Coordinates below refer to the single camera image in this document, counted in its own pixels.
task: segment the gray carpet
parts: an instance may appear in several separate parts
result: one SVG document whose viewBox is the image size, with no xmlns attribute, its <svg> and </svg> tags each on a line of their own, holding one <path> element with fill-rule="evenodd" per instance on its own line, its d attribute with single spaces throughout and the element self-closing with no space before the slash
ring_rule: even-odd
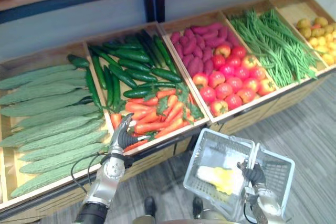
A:
<svg viewBox="0 0 336 224">
<path fill-rule="evenodd" d="M 333 75 L 301 103 L 235 134 L 296 162 L 287 223 L 336 223 L 335 81 Z M 106 223 L 131 223 L 143 214 L 147 195 L 157 201 L 157 220 L 190 218 L 193 194 L 182 185 L 190 155 L 173 157 L 121 183 Z M 80 202 L 40 223 L 71 223 L 79 206 Z"/>
</svg>

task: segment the yellow fruit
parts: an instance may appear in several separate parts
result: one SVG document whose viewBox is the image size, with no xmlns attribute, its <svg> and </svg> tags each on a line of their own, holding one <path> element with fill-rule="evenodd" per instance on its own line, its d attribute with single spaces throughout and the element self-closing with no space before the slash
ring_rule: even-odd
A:
<svg viewBox="0 0 336 224">
<path fill-rule="evenodd" d="M 322 55 L 322 59 L 328 64 L 328 66 L 335 64 L 334 57 L 332 57 L 330 54 Z"/>
</svg>

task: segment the black cable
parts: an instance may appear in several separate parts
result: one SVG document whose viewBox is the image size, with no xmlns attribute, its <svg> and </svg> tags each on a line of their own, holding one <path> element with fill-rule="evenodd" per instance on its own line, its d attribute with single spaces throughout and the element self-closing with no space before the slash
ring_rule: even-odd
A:
<svg viewBox="0 0 336 224">
<path fill-rule="evenodd" d="M 258 224 L 258 223 L 255 223 L 253 221 L 250 221 L 247 216 L 246 216 L 246 203 L 244 203 L 244 216 L 245 216 L 245 219 L 249 222 L 249 223 L 252 223 L 252 224 Z"/>
</svg>

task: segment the bitter melon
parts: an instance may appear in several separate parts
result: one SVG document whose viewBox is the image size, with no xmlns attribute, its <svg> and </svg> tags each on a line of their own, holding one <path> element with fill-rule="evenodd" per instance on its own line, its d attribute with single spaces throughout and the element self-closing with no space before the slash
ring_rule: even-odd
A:
<svg viewBox="0 0 336 224">
<path fill-rule="evenodd" d="M 50 97 L 35 98 L 29 101 L 21 102 L 17 105 L 11 105 L 0 110 L 0 114 L 5 116 L 30 116 L 38 115 L 43 112 L 60 109 L 90 95 L 85 89 L 75 90 L 67 94 L 52 95 Z"/>
<path fill-rule="evenodd" d="M 27 164 L 19 169 L 21 173 L 38 174 L 45 173 L 50 170 L 62 167 L 75 162 L 76 160 L 89 156 L 93 153 L 100 151 L 105 144 L 96 143 L 78 148 L 76 150 L 64 152 L 62 154 L 48 157 L 39 161 Z"/>
<path fill-rule="evenodd" d="M 7 78 L 5 80 L 0 81 L 0 89 L 6 90 L 6 89 L 14 89 L 17 88 L 23 84 L 29 83 L 31 81 L 36 80 L 36 78 L 40 78 L 43 76 L 48 76 L 52 73 L 56 72 L 63 72 L 67 70 L 74 70 L 76 67 L 71 64 L 67 65 L 59 65 L 49 68 L 41 68 L 34 71 L 29 71 L 22 73 L 18 76 L 14 76 L 11 78 Z"/>
<path fill-rule="evenodd" d="M 58 110 L 48 111 L 38 115 L 23 119 L 15 127 L 34 127 L 44 123 L 49 123 L 58 119 L 68 118 L 70 116 L 88 115 L 98 111 L 98 108 L 93 105 L 76 105 L 61 108 Z"/>
<path fill-rule="evenodd" d="M 24 146 L 21 146 L 18 149 L 18 151 L 19 152 L 32 151 L 47 146 L 60 144 L 80 136 L 84 136 L 98 129 L 103 124 L 103 122 L 104 122 L 103 120 L 90 121 L 87 124 L 84 124 L 82 127 L 76 128 L 74 130 L 63 132 L 57 135 L 43 138 L 41 140 L 33 141 L 29 144 L 25 144 Z"/>
<path fill-rule="evenodd" d="M 27 144 L 35 140 L 53 136 L 80 127 L 90 120 L 91 118 L 86 116 L 72 116 L 70 118 L 60 119 L 51 123 L 24 129 L 3 139 L 0 142 L 0 147 L 14 147 Z"/>
<path fill-rule="evenodd" d="M 70 151 L 81 148 L 83 146 L 101 142 L 102 138 L 106 136 L 108 131 L 96 131 L 88 135 L 77 137 L 73 140 L 66 141 L 61 144 L 49 146 L 47 148 L 39 149 L 19 158 L 23 161 L 37 161 L 43 158 L 52 157 L 63 153 L 65 150 Z"/>
</svg>

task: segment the sweet potato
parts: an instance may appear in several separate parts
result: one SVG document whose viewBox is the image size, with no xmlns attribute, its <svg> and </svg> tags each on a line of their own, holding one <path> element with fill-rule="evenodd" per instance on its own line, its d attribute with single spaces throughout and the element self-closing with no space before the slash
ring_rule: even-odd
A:
<svg viewBox="0 0 336 224">
<path fill-rule="evenodd" d="M 188 55 L 191 54 L 195 47 L 196 47 L 196 38 L 192 37 L 187 44 L 182 45 L 183 46 L 183 54 Z"/>
<path fill-rule="evenodd" d="M 225 42 L 224 37 L 218 37 L 218 38 L 211 38 L 205 40 L 205 45 L 210 48 L 218 47 L 219 45 L 223 44 Z"/>
<path fill-rule="evenodd" d="M 194 56 L 193 55 L 186 55 L 184 58 L 183 58 L 183 64 L 184 66 L 187 68 L 189 66 L 189 63 L 194 59 Z"/>
<path fill-rule="evenodd" d="M 190 29 L 190 28 L 187 28 L 184 30 L 184 34 L 183 34 L 185 37 L 187 37 L 188 39 L 194 37 L 194 33 L 193 31 Z"/>
<path fill-rule="evenodd" d="M 170 36 L 170 40 L 172 41 L 173 44 L 177 43 L 180 39 L 180 32 L 179 31 L 175 31 L 172 33 L 172 35 Z"/>
<path fill-rule="evenodd" d="M 199 46 L 196 46 L 194 51 L 193 51 L 193 55 L 195 57 L 199 57 L 202 58 L 203 57 L 203 51 L 201 50 L 201 48 Z"/>
<path fill-rule="evenodd" d="M 203 62 L 210 60 L 212 58 L 212 49 L 210 47 L 206 47 L 203 50 Z"/>
<path fill-rule="evenodd" d="M 198 45 L 202 50 L 205 48 L 205 41 L 204 41 L 204 39 L 203 39 L 200 35 L 198 35 L 198 34 L 196 34 L 196 42 L 197 42 L 197 45 Z"/>
<path fill-rule="evenodd" d="M 203 72 L 207 75 L 211 74 L 212 71 L 214 71 L 214 64 L 212 62 L 212 60 L 207 60 L 206 62 L 204 62 L 204 69 Z"/>
<path fill-rule="evenodd" d="M 216 38 L 218 36 L 218 30 L 211 30 L 208 31 L 206 34 L 202 35 L 203 39 L 211 39 L 211 38 Z"/>
</svg>

